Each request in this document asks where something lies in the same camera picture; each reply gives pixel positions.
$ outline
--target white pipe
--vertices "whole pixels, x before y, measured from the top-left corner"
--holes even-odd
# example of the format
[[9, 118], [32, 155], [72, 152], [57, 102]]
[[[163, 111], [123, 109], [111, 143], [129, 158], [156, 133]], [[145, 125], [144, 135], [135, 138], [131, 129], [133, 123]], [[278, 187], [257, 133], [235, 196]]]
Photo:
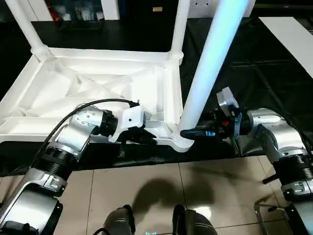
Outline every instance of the white pipe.
[[106, 21], [119, 20], [117, 0], [101, 0], [101, 5]]
[[171, 58], [182, 58], [182, 43], [184, 41], [188, 19], [190, 0], [179, 0], [175, 19], [175, 28], [170, 51]]
[[18, 0], [5, 0], [15, 20], [19, 24], [34, 54], [43, 52], [47, 46], [42, 43], [33, 25], [27, 18]]
[[185, 148], [192, 143], [178, 136], [179, 132], [197, 125], [248, 3], [249, 0], [221, 0], [219, 3], [178, 129], [173, 134], [173, 140]]

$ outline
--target black cable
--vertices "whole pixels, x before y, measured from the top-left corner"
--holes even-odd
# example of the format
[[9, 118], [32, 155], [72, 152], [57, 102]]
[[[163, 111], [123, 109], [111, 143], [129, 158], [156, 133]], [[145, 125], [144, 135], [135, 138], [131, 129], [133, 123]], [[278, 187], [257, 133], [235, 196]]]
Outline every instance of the black cable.
[[[76, 114], [78, 111], [90, 106], [90, 105], [94, 105], [94, 104], [98, 104], [98, 103], [105, 103], [105, 102], [123, 102], [123, 103], [128, 103], [130, 105], [130, 107], [134, 107], [134, 106], [138, 106], [139, 103], [133, 102], [131, 100], [127, 100], [127, 99], [100, 99], [100, 100], [95, 100], [89, 103], [86, 103], [76, 109], [74, 109], [72, 112], [70, 112], [68, 115], [66, 115], [55, 127], [54, 129], [50, 132], [50, 134], [47, 136], [47, 138], [45, 139], [45, 141], [43, 142], [43, 144], [41, 145], [41, 147], [39, 148], [38, 152], [36, 153], [34, 160], [32, 162], [32, 164], [29, 167], [32, 167], [34, 165], [34, 163], [37, 161], [37, 159], [40, 156], [40, 153], [42, 152], [43, 149], [46, 148], [49, 140], [51, 139], [51, 137], [57, 132], [57, 130], [62, 126], [62, 124], [64, 122], [67, 121], [68, 118], [70, 118], [71, 116], [73, 116], [74, 114]], [[20, 166], [16, 169], [13, 170], [13, 172], [19, 171], [23, 168], [25, 168], [26, 166]]]
[[99, 233], [101, 233], [101, 232], [104, 232], [106, 235], [110, 235], [109, 232], [108, 232], [108, 230], [105, 229], [105, 228], [100, 228], [100, 229], [98, 229], [96, 232], [94, 232], [93, 235], [97, 235], [97, 234], [99, 234]]

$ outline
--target floor tile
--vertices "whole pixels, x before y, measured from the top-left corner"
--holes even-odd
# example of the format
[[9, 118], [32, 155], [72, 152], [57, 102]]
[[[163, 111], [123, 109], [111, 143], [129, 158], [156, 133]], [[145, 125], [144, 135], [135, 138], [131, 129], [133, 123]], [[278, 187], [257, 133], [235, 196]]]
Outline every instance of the floor tile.
[[[253, 204], [278, 205], [258, 157], [179, 164], [188, 208], [206, 211], [214, 227], [256, 223]], [[262, 212], [265, 221], [283, 219], [281, 211]]]
[[170, 233], [174, 206], [183, 203], [178, 164], [95, 170], [88, 234], [125, 204], [134, 210], [136, 235]]
[[[274, 169], [273, 165], [269, 162], [267, 156], [259, 156], [259, 160], [260, 160], [262, 167], [265, 171], [266, 177], [269, 177], [269, 176], [275, 174], [275, 169]], [[280, 187], [282, 186], [280, 181], [279, 180], [272, 181], [269, 185], [272, 187], [279, 205], [280, 206], [287, 205], [288, 202], [285, 200], [283, 192], [280, 189]]]
[[[265, 223], [269, 235], [291, 235], [284, 220]], [[218, 235], [263, 235], [259, 224], [241, 225], [216, 229]]]
[[92, 185], [92, 170], [73, 172], [60, 202], [63, 211], [54, 235], [85, 235]]

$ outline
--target black mat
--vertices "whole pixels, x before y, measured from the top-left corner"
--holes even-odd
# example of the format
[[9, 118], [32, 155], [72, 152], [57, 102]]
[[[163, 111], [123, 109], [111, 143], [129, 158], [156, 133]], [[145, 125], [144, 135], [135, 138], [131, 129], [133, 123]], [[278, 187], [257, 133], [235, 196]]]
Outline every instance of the black mat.
[[[211, 19], [189, 19], [180, 67], [183, 102], [186, 100], [204, 45]], [[133, 24], [123, 21], [66, 24], [39, 22], [36, 29], [50, 47], [169, 51], [174, 22], [155, 21]], [[9, 89], [30, 57], [29, 46], [14, 24], [0, 25], [2, 84], [1, 97]], [[265, 107], [286, 116], [313, 141], [313, 79], [272, 35], [259, 19], [244, 19], [227, 55], [205, 111], [217, 106], [215, 93], [229, 86], [242, 107]], [[39, 148], [37, 142], [0, 144], [2, 175], [28, 164]], [[167, 146], [127, 145], [124, 158], [118, 158], [119, 145], [91, 144], [78, 169], [153, 165], [235, 157], [227, 143], [196, 143], [187, 153]]]

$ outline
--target white wall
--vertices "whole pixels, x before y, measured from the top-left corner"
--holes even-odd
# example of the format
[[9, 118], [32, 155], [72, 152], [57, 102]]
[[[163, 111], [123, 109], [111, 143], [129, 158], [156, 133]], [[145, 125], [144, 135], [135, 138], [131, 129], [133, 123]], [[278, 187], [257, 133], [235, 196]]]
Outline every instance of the white wall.
[[[189, 18], [213, 17], [219, 0], [191, 0]], [[250, 16], [255, 0], [250, 0], [245, 17]]]

